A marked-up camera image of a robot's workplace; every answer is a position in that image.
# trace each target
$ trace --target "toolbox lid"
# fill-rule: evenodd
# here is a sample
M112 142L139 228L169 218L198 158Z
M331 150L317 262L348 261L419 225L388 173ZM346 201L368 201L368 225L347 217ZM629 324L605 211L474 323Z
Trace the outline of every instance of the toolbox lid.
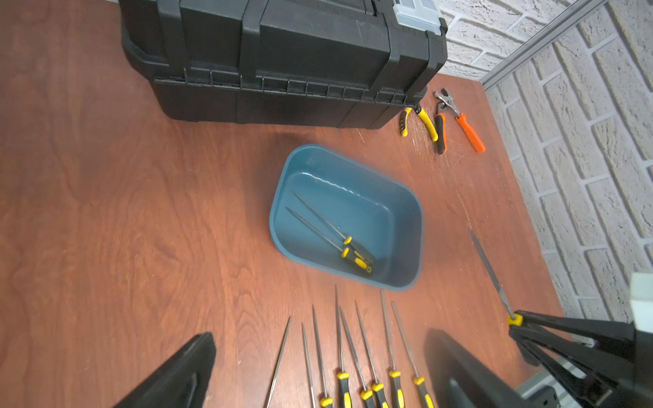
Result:
M440 8L435 0L395 0L394 15L406 27L440 34Z
M394 2L119 0L123 49L155 82L413 106L447 60L447 26L400 25Z

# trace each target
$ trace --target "wooden table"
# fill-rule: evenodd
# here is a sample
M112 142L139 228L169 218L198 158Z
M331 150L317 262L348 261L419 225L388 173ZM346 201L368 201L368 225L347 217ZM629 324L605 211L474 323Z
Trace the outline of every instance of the wooden table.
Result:
M125 60L119 12L98 0L14 1L0 14L0 406L110 407L192 335L217 357L205 406L262 406L289 315L295 325L272 406L309 406L300 322L318 310L337 366L334 291L389 366L379 291L285 258L268 214L286 156L322 144L406 184L426 218L422 275L388 293L419 367L442 328L511 386L534 370L470 240L483 243L513 306L561 315L508 157L478 82L436 76L487 145L477 154L448 115L434 155L421 122L380 131L184 123L168 119ZM407 406L417 396L393 323ZM315 350L310 332L310 348ZM316 392L321 392L317 358ZM348 349L351 388L359 383ZM329 375L330 391L336 391ZM354 397L354 406L362 406Z

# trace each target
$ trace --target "white brick wall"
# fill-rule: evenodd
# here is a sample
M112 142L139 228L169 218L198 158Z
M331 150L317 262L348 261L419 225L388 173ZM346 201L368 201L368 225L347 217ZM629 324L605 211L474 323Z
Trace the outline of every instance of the white brick wall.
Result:
M444 0L449 59L441 73L480 80L574 0ZM625 21L630 14L623 15ZM631 35L643 41L637 32ZM649 61L649 55L641 59Z
M632 320L630 276L653 273L652 39L653 5L612 0L487 91L569 317Z

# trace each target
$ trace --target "screwdriver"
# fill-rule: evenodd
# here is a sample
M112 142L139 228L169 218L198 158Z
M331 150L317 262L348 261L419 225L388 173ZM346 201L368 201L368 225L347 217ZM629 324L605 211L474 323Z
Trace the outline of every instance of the screwdriver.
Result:
M349 395L349 373L345 371L345 361L342 358L342 333L340 332L340 307L338 306L338 287L336 286L336 333L338 335L338 358L340 359L340 372L338 373L338 390L340 392L338 407L351 408Z
M365 334L365 326L363 326L363 319L360 316L360 310L358 310L358 303L356 303L356 314L358 315L358 323L360 323L360 331L363 333L363 342L365 342L365 349L368 352L368 360L370 361L370 368L372 369L372 377L374 377L374 384L372 385L372 390L376 395L376 403L379 408L388 408L388 403L385 400L385 393L383 391L383 383L379 382L379 378L376 376L376 371L374 370L374 364L372 363L372 352L370 350L370 344L367 341L367 336Z
M394 408L404 408L404 391L402 391L401 373L397 371L394 364L394 351L392 350L392 333L390 332L390 319L388 318L388 307L386 306L385 292L381 289L381 304L383 305L383 322L385 323L385 336L388 338L388 350L390 351L390 392L392 396L392 406Z
M505 306L505 309L508 310L508 315L509 315L508 326L511 325L521 326L524 321L524 317L522 315L516 314L513 311L513 308L510 307L510 303L508 303L508 297L505 295L505 292L503 291L503 286L501 286L501 283L499 283L499 279L497 279L496 274L494 273L494 269L492 268L492 265L490 264L488 257L485 255L485 251L483 251L483 247L481 246L479 239L476 238L476 235L474 235L474 231L472 231L471 229L470 229L470 234L471 234L471 240L474 242L474 246L476 247L476 250L479 252L479 256L481 257L483 266L485 266L485 270L488 272L488 275L490 276L490 280L492 281L494 288L496 289L497 292L499 292L499 297L501 298L501 302Z
M345 319L345 313L342 313L342 307L340 308L340 317L342 317L342 325L345 328L345 334L347 334L347 341L349 342L349 349L351 350L351 356L354 358L354 364L356 365L356 372L358 373L358 379L363 387L363 391L360 392L360 397L363 399L363 404L365 408L374 408L374 402L372 401L372 390L368 390L365 385L365 380L363 379L363 372L360 369L360 362L358 362L358 356L356 354L356 349L354 348L354 341L351 339L351 332L349 332L349 326L347 325L347 319Z
M320 333L317 331L315 306L313 306L313 328L315 329L315 344L317 345L317 364L320 366L320 372L322 373L322 389L325 393L324 398L320 400L320 405L322 405L323 408L331 408L333 406L333 398L329 398L327 391L327 378L325 377L325 366L322 361L322 348L320 348Z
M360 266L361 268L365 269L369 274L372 272L372 267L368 265L364 260L361 258L358 258L356 255L352 254L351 251L349 250L349 247L345 247L344 249L339 247L338 244L333 242L332 240L328 239L326 235L324 235L322 232L319 232L317 228L314 226L310 225L308 221L302 218L301 215L297 214L290 208L286 207L286 210L290 211L291 214L293 214L297 219L301 222L303 222L308 228L312 229L317 235L320 235L320 237L324 238L328 243L336 247L338 252L340 252L340 256L343 257L344 259L350 260L351 262L354 262L356 265Z
M290 331L290 322L293 317L288 318L288 323L286 324L286 331L283 335L283 341L281 342L281 350L279 350L279 357L277 357L277 366L274 368L274 376L272 377L272 383L270 384L270 391L268 391L268 398L265 401L265 408L270 407L270 400L272 400L272 393L274 391L274 386L277 383L277 375L279 374L279 366L281 365L281 357L283 357L283 350L285 349L285 342L288 340L288 332Z
M367 262L368 264L370 264L370 265L374 265L374 262L376 261L376 259L374 258L374 256L372 256L372 254L371 254L367 249L363 248L363 245L360 245L358 242L354 241L354 239L351 237L351 235L350 235L350 236L346 236L345 234L343 234L342 232L340 232L339 229L337 229L337 228L336 228L332 223L328 222L328 220L327 220L326 218L324 218L324 216L323 216L322 214L320 214L320 213L315 209L315 207L313 207L313 206L312 206L308 201L304 200L304 199L303 199L299 194L297 194L296 192L293 191L293 193L297 196L297 198L299 198L299 199L301 200L301 202L303 202L303 203L304 203L308 208L310 208L312 212L314 212L318 217L320 217L320 219L321 219L322 221L324 221L325 224L327 224L327 225L330 226L334 231L336 231L336 232L338 233L338 235L340 235L340 236L342 237L342 239L344 240L343 243L344 243L345 245L351 245L351 247L354 249L354 253L356 254L356 256L362 258L362 259L363 259L365 262Z
M397 326L399 326L399 333L402 335L402 340L404 341L404 346L406 347L406 352L408 353L408 359L410 363L413 364L413 371L415 372L415 379L413 383L417 385L417 393L419 394L419 401L422 404L422 408L433 408L433 400L431 396L428 395L426 389L426 384L424 384L424 377L420 377L417 373L417 365L415 364L415 359L413 358L413 352L410 351L410 346L408 345L408 339L406 339L406 333L404 333L404 327L402 326L402 320L399 317L399 312L397 311L397 305L392 303L392 308L394 309L394 316L397 318Z
M306 371L308 371L308 389L311 392L311 405L315 408L315 393L313 392L313 377L311 377L311 360L308 358L308 346L306 345L306 332L302 323L302 337L304 338L304 356L306 357Z

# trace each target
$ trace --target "metal frame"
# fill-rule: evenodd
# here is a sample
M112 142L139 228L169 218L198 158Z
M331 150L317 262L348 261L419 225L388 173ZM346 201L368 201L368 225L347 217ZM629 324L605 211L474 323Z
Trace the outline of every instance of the metal frame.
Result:
M508 58L488 72L481 79L483 88L488 89L499 82L504 76L531 59L544 47L554 42L562 33L575 26L585 16L605 3L607 3L607 0L577 0L561 15L553 19L551 23L542 28L539 33L535 34L533 38L522 44Z

